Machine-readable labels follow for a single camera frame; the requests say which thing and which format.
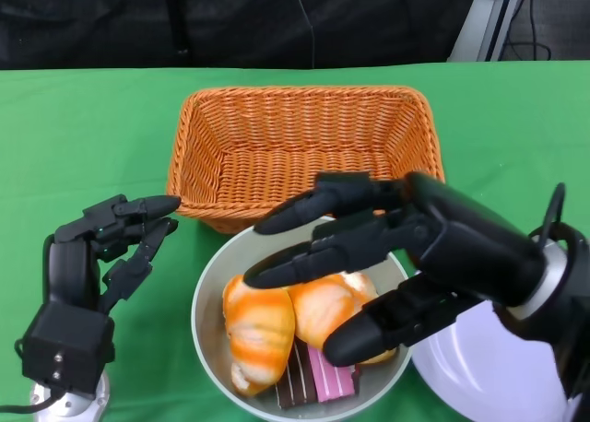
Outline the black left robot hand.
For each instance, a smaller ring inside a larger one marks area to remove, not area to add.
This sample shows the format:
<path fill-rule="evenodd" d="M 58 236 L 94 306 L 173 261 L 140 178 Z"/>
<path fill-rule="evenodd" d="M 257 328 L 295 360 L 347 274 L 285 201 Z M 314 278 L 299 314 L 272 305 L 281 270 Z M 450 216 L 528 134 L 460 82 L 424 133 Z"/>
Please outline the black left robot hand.
<path fill-rule="evenodd" d="M 109 314 L 150 275 L 162 242 L 178 228 L 181 198 L 128 200 L 118 194 L 88 207 L 44 242 L 43 299 Z"/>

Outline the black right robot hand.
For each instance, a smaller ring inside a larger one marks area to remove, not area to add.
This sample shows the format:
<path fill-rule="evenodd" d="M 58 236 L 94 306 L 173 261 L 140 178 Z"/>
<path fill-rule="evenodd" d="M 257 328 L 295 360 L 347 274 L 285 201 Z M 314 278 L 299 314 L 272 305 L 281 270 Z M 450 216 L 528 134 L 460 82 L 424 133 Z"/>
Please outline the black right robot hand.
<path fill-rule="evenodd" d="M 310 191 L 255 225 L 274 235 L 313 224 L 309 240 L 249 268 L 244 282 L 269 289 L 359 272 L 403 250 L 418 274 L 365 304 L 321 348 L 334 366 L 412 346 L 487 299 L 517 307 L 545 271 L 540 246 L 443 182 L 412 171 L 397 180 L 366 172 L 321 172 Z"/>

